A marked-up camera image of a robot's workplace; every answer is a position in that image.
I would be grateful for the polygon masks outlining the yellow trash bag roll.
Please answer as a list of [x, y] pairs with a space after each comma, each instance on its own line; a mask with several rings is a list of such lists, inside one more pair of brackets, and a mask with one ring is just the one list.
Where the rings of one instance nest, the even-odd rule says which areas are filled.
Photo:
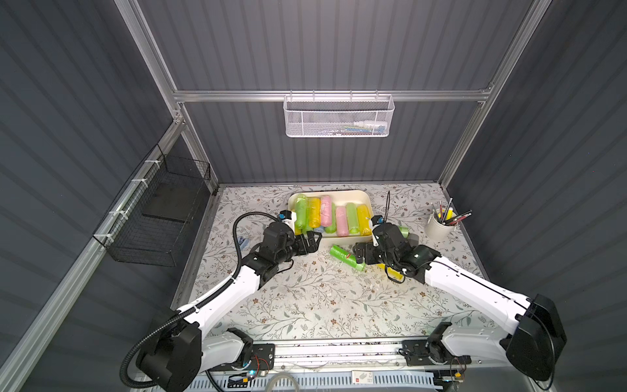
[[321, 199], [308, 198], [308, 226], [316, 229], [321, 226]]
[[372, 234], [371, 214], [367, 205], [359, 204], [357, 206], [357, 216], [359, 221], [359, 235], [369, 236]]
[[388, 266], [386, 266], [384, 264], [379, 264], [378, 267], [381, 270], [383, 270], [390, 279], [393, 279], [393, 280], [401, 282], [401, 283], [405, 279], [405, 277], [400, 272], [398, 272], [395, 269], [392, 269], [392, 268], [390, 268], [390, 267], [388, 267]]

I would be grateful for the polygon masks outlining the light green trash bag roll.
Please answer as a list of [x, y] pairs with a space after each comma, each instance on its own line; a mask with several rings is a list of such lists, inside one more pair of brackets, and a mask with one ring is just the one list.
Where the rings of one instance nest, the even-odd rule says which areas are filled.
[[308, 223], [308, 197], [306, 195], [297, 194], [294, 202], [294, 212], [297, 214], [295, 227], [298, 230], [303, 230]]
[[336, 205], [332, 204], [331, 205], [331, 210], [330, 210], [330, 225], [325, 227], [325, 232], [327, 234], [334, 234], [336, 233]]
[[356, 204], [354, 203], [346, 204], [346, 217], [347, 217], [349, 234], [359, 235], [360, 226], [359, 226], [358, 208]]

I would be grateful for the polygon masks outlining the green labelled trash bag roll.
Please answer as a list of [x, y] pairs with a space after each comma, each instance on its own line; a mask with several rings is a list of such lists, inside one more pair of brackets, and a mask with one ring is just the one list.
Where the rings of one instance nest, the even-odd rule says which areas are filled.
[[365, 265], [363, 263], [358, 263], [353, 253], [349, 253], [348, 251], [344, 250], [343, 248], [337, 245], [333, 245], [330, 248], [330, 255], [333, 258], [339, 261], [342, 261], [347, 266], [350, 266], [357, 271], [363, 271], [365, 269]]

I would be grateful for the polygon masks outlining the pink trash bag roll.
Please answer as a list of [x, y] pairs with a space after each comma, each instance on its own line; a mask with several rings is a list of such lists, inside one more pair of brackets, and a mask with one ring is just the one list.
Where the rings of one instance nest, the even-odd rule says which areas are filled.
[[338, 237], [348, 237], [348, 217], [345, 206], [339, 206], [336, 208], [336, 234]]
[[324, 195], [320, 198], [320, 220], [322, 227], [329, 227], [332, 224], [332, 200], [328, 195]]

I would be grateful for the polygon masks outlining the grey trash bag roll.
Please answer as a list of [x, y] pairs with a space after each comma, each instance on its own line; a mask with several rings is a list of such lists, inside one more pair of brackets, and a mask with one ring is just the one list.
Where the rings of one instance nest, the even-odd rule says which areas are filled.
[[421, 242], [420, 242], [420, 237], [418, 235], [415, 234], [409, 234], [407, 236], [407, 241], [410, 244], [411, 247], [416, 247], [418, 246]]

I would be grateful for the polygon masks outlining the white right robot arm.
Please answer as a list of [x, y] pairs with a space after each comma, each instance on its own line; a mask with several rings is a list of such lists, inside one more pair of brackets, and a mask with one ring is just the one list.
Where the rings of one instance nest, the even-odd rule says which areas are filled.
[[471, 274], [433, 248], [410, 241], [389, 222], [380, 221], [372, 241], [356, 243], [353, 253], [360, 265], [382, 265], [400, 273], [399, 284], [414, 279], [453, 295], [498, 327], [489, 333], [456, 328], [451, 321], [440, 323], [419, 351], [432, 363], [450, 364], [464, 357], [508, 361], [535, 382], [554, 382], [568, 338], [557, 306], [548, 297], [530, 298]]

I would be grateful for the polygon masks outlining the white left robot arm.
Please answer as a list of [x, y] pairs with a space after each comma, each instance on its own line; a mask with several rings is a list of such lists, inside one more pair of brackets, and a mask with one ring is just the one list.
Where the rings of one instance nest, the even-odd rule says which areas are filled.
[[126, 387], [143, 390], [158, 386], [184, 391], [197, 375], [222, 364], [246, 364], [253, 340], [237, 328], [220, 336], [209, 332], [244, 299], [261, 290], [273, 277], [288, 271], [297, 256], [316, 253], [323, 235], [295, 232], [295, 213], [267, 215], [271, 220], [263, 239], [248, 254], [235, 248], [237, 264], [228, 278], [140, 339], [123, 358], [119, 378]]

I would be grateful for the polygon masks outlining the white pen cup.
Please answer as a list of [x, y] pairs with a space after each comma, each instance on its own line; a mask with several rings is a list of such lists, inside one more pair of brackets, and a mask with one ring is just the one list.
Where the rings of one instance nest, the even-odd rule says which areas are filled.
[[434, 241], [443, 241], [460, 228], [461, 223], [471, 217], [472, 214], [472, 210], [462, 213], [456, 212], [451, 199], [446, 203], [435, 204], [427, 220], [425, 234]]

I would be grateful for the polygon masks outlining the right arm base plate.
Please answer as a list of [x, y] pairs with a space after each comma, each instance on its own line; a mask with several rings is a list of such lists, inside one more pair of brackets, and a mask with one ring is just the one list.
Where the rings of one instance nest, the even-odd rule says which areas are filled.
[[471, 364], [470, 356], [455, 356], [444, 346], [443, 335], [450, 326], [451, 322], [442, 322], [427, 338], [402, 341], [398, 354], [403, 356], [408, 366], [447, 365], [457, 360], [462, 365]]

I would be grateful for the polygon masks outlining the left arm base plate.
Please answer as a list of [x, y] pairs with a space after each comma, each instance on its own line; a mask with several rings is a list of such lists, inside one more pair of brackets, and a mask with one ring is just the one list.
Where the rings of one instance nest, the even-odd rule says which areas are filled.
[[210, 369], [211, 372], [272, 370], [276, 351], [275, 344], [253, 344], [245, 347], [238, 359], [230, 364], [221, 364]]

